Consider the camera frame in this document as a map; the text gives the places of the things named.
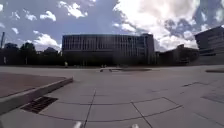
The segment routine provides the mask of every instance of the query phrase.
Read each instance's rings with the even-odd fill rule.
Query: concrete pavement
[[[76,81],[47,94],[58,100],[41,112],[18,108],[0,120],[4,128],[73,128],[77,121],[85,128],[224,128],[224,75],[205,72],[214,67],[224,66],[148,72],[0,67]]]

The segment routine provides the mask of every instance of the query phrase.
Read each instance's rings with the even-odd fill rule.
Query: modern building
[[[224,28],[222,26],[195,35],[201,56],[215,56],[224,52]]]
[[[87,65],[96,60],[114,64],[150,63],[154,52],[154,39],[150,34],[64,35],[62,39],[62,53],[72,53]]]
[[[195,35],[200,58],[194,65],[224,64],[224,28],[218,26]]]

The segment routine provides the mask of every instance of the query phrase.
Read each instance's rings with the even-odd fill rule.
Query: blue sky
[[[222,25],[224,0],[1,0],[6,42],[60,50],[64,34],[154,35],[157,51],[197,48],[194,34]]]

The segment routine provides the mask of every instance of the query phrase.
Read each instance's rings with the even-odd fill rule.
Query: metal grate
[[[211,93],[203,96],[202,98],[224,104],[224,95],[221,94]]]
[[[33,113],[39,113],[44,108],[55,102],[56,98],[50,98],[50,97],[41,97],[40,99],[37,99],[35,101],[31,101],[26,106],[22,107],[21,109],[33,112]]]

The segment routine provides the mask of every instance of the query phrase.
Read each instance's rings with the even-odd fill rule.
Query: building roof
[[[70,35],[63,35],[63,37],[66,36],[132,36],[132,37],[140,37],[142,35],[122,35],[122,34],[70,34]]]
[[[196,35],[194,35],[194,36],[196,37],[196,36],[204,35],[204,34],[210,33],[210,32],[212,32],[212,31],[220,30],[220,29],[223,29],[223,31],[224,31],[224,28],[223,28],[222,26],[218,26],[218,27],[215,27],[215,28],[206,30],[206,31],[204,31],[204,32],[200,32],[200,33],[198,33],[198,34],[196,34]]]

